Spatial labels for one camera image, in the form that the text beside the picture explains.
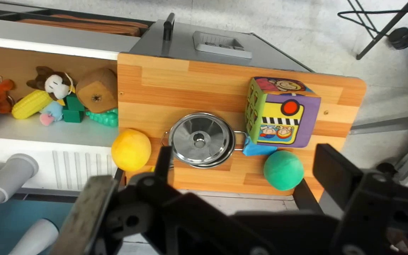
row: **white floor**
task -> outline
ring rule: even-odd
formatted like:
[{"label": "white floor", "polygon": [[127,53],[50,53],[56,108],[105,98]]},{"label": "white floor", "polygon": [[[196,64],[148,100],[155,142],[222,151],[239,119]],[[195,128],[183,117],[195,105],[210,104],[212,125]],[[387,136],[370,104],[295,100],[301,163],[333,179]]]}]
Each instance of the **white floor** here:
[{"label": "white floor", "polygon": [[[383,40],[362,61],[356,54],[369,44],[365,29],[341,20],[336,13],[350,10],[346,0],[12,0],[44,8],[132,17],[142,20],[165,20],[171,12],[176,22],[209,26],[224,30],[253,32],[316,73],[363,78],[369,94],[358,122],[382,121],[408,117],[408,50],[397,51]],[[360,0],[366,10],[401,9],[407,0]],[[373,17],[383,27],[392,16]],[[408,16],[397,27],[408,27]],[[352,135],[345,155],[359,168],[370,169],[387,158],[408,151],[408,131],[377,135]],[[234,213],[251,204],[277,210],[277,202],[248,202],[247,199],[206,197],[219,209]],[[138,254],[148,248],[138,244]]]}]

